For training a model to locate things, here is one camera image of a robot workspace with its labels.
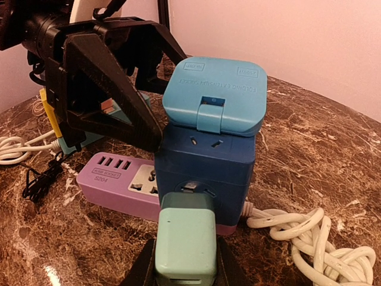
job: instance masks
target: blue travel adapter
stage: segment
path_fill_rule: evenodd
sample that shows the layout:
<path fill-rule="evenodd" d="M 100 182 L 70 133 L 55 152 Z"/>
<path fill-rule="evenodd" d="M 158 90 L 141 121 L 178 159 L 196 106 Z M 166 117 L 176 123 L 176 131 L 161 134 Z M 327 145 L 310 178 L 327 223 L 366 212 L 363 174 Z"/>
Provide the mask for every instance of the blue travel adapter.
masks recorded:
<path fill-rule="evenodd" d="M 155 154 L 160 200 L 168 192 L 203 192 L 216 223 L 235 226 L 266 113 L 267 75 L 256 64 L 193 57 L 180 62 L 163 96 L 170 119 Z"/>
<path fill-rule="evenodd" d="M 164 196 L 155 249 L 159 286 L 212 286 L 217 274 L 213 202 L 205 194 Z"/>
<path fill-rule="evenodd" d="M 159 199 L 169 192 L 200 192 L 214 202 L 216 223 L 235 226 L 255 160 L 254 137 L 202 133 L 169 124 L 155 155 Z"/>

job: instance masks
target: power strip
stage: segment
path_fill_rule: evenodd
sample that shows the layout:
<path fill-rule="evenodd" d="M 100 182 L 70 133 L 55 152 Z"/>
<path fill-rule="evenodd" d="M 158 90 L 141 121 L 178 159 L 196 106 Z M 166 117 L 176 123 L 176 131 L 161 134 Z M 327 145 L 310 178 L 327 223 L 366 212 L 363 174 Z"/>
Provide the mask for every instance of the power strip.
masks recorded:
<path fill-rule="evenodd" d="M 100 152 L 79 172 L 77 182 L 93 204 L 154 222 L 159 220 L 154 161 Z M 236 227 L 216 225 L 216 231 L 230 235 Z"/>

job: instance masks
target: white cable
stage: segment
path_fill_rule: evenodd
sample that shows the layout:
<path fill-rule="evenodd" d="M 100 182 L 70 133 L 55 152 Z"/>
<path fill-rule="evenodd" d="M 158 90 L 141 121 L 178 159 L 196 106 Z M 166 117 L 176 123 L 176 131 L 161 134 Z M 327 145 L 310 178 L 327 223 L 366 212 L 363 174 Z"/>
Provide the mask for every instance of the white cable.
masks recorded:
<path fill-rule="evenodd" d="M 373 284 L 374 250 L 365 246 L 335 249 L 328 242 L 331 220 L 322 208 L 301 215 L 276 209 L 258 210 L 246 201 L 242 215 L 249 217 L 250 228 L 270 227 L 272 239 L 291 240 L 295 265 L 315 286 Z M 314 267 L 302 258 L 300 251 L 313 258 Z"/>
<path fill-rule="evenodd" d="M 34 116 L 41 116 L 45 114 L 45 109 L 41 99 L 37 99 L 32 104 L 32 113 Z"/>
<path fill-rule="evenodd" d="M 0 165 L 18 164 L 28 158 L 32 151 L 59 150 L 61 147 L 58 140 L 54 140 L 48 145 L 31 146 L 53 134 L 54 130 L 51 130 L 27 142 L 19 136 L 0 137 Z"/>

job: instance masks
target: marble table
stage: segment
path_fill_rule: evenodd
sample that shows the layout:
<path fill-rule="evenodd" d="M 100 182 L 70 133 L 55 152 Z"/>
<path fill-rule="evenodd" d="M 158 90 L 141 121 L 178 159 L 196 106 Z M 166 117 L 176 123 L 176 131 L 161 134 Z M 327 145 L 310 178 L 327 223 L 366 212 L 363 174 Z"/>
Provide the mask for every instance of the marble table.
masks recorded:
<path fill-rule="evenodd" d="M 171 68 L 164 70 L 168 77 Z M 161 96 L 151 94 L 164 126 Z M 50 130 L 32 115 L 32 98 L 0 114 L 0 135 L 32 139 Z M 259 209 L 307 213 L 321 206 L 332 218 L 336 248 L 368 245 L 381 255 L 381 124 L 321 95 L 268 79 L 267 115 L 257 136 L 249 199 Z M 114 286 L 125 277 L 157 224 L 86 201 L 76 175 L 97 152 L 152 159 L 152 154 L 102 139 L 64 165 L 38 204 L 21 196 L 26 168 L 0 166 L 0 285 Z M 52 154 L 26 164 L 45 170 Z M 288 242 L 242 220 L 226 237 L 253 285 L 312 285 L 297 270 Z M 374 285 L 381 285 L 381 263 Z"/>

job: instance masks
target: yellow object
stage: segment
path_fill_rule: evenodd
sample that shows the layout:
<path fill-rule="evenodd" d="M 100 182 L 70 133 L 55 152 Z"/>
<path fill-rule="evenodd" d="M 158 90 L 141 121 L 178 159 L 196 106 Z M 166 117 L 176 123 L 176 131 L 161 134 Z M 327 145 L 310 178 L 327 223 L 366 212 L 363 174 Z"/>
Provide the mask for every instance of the yellow object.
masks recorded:
<path fill-rule="evenodd" d="M 51 126 L 52 126 L 52 128 L 54 130 L 55 136 L 57 138 L 61 138 L 62 137 L 62 133 L 61 133 L 60 128 L 58 127 L 57 119 L 55 118 L 54 108 L 51 107 L 48 104 L 47 100 L 46 100 L 46 90 L 45 90 L 45 88 L 40 90 L 40 97 L 41 97 L 42 104 L 43 104 L 43 107 L 45 109 L 46 115 L 48 116 L 50 124 L 51 124 Z"/>

